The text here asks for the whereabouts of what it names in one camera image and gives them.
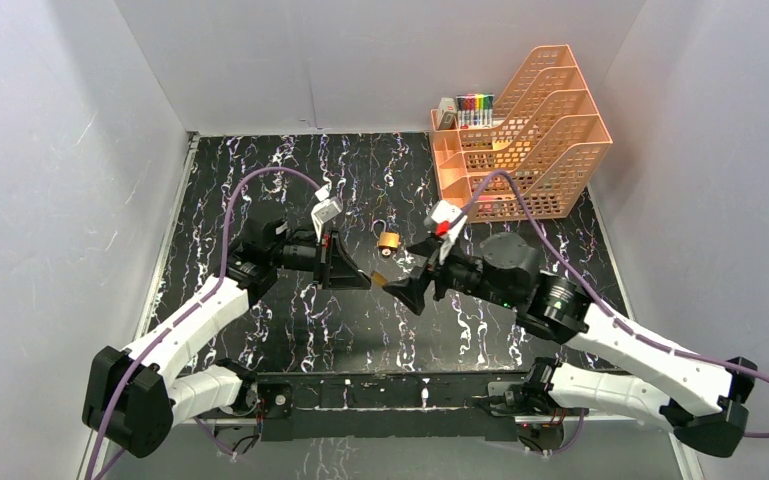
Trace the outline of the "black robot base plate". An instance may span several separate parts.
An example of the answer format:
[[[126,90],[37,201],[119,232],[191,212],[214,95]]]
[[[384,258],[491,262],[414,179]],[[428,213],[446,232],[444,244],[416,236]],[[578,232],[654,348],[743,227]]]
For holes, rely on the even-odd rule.
[[[316,438],[480,437],[558,447],[577,415],[538,392],[524,372],[262,373],[268,442]]]

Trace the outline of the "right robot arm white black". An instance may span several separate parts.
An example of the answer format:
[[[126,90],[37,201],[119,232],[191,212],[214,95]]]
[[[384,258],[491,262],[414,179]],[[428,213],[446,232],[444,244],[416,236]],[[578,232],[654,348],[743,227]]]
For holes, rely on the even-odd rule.
[[[436,236],[409,250],[424,264],[383,289],[411,312],[423,312],[428,288],[436,300],[454,290],[511,309],[527,333],[595,354],[621,370],[598,373],[539,357],[521,385],[490,388],[481,405],[491,414],[596,409],[657,426],[719,458],[732,456],[743,440],[754,382],[741,370],[752,362],[737,357],[722,367],[683,358],[674,346],[657,349],[644,338],[645,329],[613,309],[602,310],[575,282],[542,272],[539,251],[515,233],[491,236],[477,256]]]

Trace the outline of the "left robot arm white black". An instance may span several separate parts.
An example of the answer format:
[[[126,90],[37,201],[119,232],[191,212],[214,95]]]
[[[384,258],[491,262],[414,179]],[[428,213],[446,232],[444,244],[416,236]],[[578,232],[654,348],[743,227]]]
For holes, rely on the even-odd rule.
[[[314,206],[309,225],[293,229],[284,218],[254,222],[226,241],[217,271],[174,314],[126,347],[95,355],[83,423],[144,458],[185,420],[215,409],[253,414],[261,402],[256,374],[229,359],[196,374],[182,370],[258,304],[281,270],[308,272],[320,289],[370,289],[370,277],[346,252],[338,231],[325,228],[341,211],[339,200],[326,199]]]

